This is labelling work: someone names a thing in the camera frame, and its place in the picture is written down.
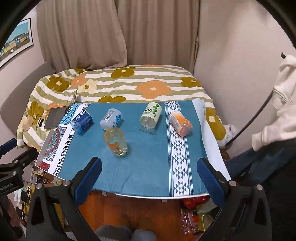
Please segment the person's left hand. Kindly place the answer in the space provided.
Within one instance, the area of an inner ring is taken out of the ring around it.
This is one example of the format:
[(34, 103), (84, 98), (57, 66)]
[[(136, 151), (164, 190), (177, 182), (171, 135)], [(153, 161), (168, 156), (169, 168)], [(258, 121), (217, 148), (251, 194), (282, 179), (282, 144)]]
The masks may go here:
[(20, 218), (15, 210), (15, 207), (10, 199), (8, 199), (8, 215), (10, 216), (10, 224), (12, 227), (20, 226)]

